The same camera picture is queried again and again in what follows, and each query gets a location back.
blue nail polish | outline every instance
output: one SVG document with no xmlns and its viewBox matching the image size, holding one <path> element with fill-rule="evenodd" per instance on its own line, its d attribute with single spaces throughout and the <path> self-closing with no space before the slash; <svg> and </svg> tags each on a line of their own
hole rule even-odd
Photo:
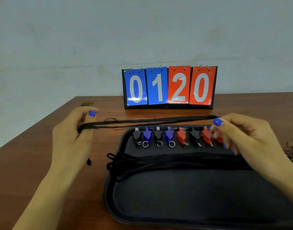
<svg viewBox="0 0 293 230">
<path fill-rule="evenodd" d="M 216 125 L 217 127 L 220 127 L 223 123 L 223 121 L 219 118 L 215 118 L 213 121 L 214 125 Z"/>
<path fill-rule="evenodd" d="M 92 116 L 92 117 L 95 117 L 95 110 L 89 111 L 89 115 Z"/>
</svg>

black carrying case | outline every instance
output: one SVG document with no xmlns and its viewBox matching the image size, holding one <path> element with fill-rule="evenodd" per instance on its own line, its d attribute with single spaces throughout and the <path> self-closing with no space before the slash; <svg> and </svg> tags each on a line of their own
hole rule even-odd
<svg viewBox="0 0 293 230">
<path fill-rule="evenodd" d="M 165 131 L 168 126 L 160 126 Z M 184 130 L 203 126 L 181 126 Z M 213 147 L 199 140 L 202 147 L 189 141 L 178 142 L 176 134 L 171 148 L 164 141 L 158 147 L 151 139 L 147 148 L 136 145 L 135 128 L 121 138 L 117 154 L 131 156 L 205 153 L 214 157 L 234 156 L 231 150 L 213 140 Z M 293 204 L 271 183 L 251 169 L 227 170 L 166 169 L 136 173 L 118 180 L 109 174 L 103 199 L 111 216 L 123 224 L 197 229 L 293 229 Z"/>
</svg>

